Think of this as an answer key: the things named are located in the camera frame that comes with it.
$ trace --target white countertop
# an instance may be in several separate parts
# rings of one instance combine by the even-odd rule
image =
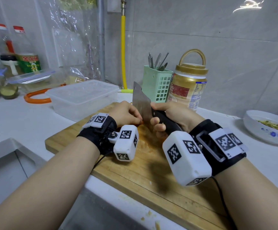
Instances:
[[[123,100],[131,102],[132,94],[118,93],[117,101]],[[245,129],[242,119],[236,116],[227,116],[201,108],[198,109],[198,113],[222,127],[231,128],[248,146],[248,159],[278,187],[278,146],[264,143],[251,136]],[[1,98],[0,158],[19,149],[40,167],[53,157],[53,154],[45,149],[45,139],[74,123],[56,114],[51,103],[29,104],[22,96],[14,100]],[[89,177],[85,187],[148,229],[155,228],[155,221],[159,221],[162,230],[184,229],[94,176]],[[153,215],[147,217],[146,213],[149,210]]]

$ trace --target green utensil holder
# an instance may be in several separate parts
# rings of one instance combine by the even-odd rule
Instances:
[[[172,74],[173,72],[168,69],[161,72],[145,65],[142,92],[152,102],[165,102],[167,100]]]

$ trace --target green label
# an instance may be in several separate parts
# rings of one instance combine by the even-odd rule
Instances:
[[[32,73],[41,70],[38,55],[17,55],[17,59],[23,73]]]

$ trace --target forearm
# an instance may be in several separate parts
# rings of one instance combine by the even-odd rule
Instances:
[[[247,158],[215,177],[238,230],[278,230],[278,188]]]
[[[99,155],[93,143],[77,137],[0,205],[0,230],[58,229]]]

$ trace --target hand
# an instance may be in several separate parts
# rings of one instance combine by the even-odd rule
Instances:
[[[165,111],[169,119],[178,123],[184,129],[184,131],[188,133],[199,123],[205,120],[202,116],[190,110],[185,105],[173,101],[162,103],[152,102],[151,107],[154,110]],[[164,132],[166,130],[166,125],[159,123],[159,121],[160,120],[158,117],[154,117],[150,121],[154,126],[156,136],[159,138],[167,137],[167,133]]]
[[[116,104],[109,112],[109,116],[116,121],[117,127],[142,123],[142,117],[137,108],[127,101]]]

